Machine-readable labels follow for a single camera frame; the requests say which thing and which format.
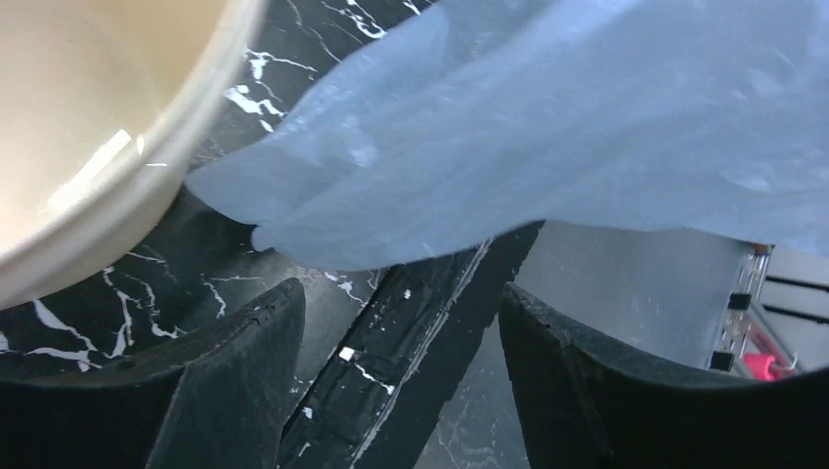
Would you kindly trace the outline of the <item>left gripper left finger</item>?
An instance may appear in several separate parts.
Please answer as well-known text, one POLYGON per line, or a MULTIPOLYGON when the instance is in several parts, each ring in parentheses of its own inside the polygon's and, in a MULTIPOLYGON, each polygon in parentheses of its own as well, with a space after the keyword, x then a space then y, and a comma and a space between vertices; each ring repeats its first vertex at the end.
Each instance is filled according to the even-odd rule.
POLYGON ((273 468, 305 325, 287 279, 182 338, 85 373, 1 382, 5 468, 273 468))

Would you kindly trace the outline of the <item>beige round trash bin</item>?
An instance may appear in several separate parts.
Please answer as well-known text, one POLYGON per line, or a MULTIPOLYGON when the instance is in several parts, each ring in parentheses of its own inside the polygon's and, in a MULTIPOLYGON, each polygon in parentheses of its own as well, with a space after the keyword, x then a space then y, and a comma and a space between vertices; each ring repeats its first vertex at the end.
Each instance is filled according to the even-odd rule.
POLYGON ((122 257, 176 197, 263 1, 1 5, 1 305, 122 257))

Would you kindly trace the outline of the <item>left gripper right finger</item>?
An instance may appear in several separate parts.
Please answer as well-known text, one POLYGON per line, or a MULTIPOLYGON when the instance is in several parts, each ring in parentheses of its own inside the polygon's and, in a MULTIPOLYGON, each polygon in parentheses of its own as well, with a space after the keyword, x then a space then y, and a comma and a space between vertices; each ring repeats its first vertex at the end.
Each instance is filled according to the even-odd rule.
POLYGON ((534 468, 824 468, 828 374, 762 382, 672 362, 514 283, 500 334, 534 468))

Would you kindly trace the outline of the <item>light blue plastic bag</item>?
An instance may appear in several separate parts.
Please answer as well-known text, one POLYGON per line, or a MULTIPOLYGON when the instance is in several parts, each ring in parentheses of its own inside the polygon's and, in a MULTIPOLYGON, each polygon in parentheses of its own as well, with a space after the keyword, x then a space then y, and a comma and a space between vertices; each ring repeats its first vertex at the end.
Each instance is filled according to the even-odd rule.
POLYGON ((187 189, 362 271, 538 220, 828 250, 824 1, 440 1, 187 189))

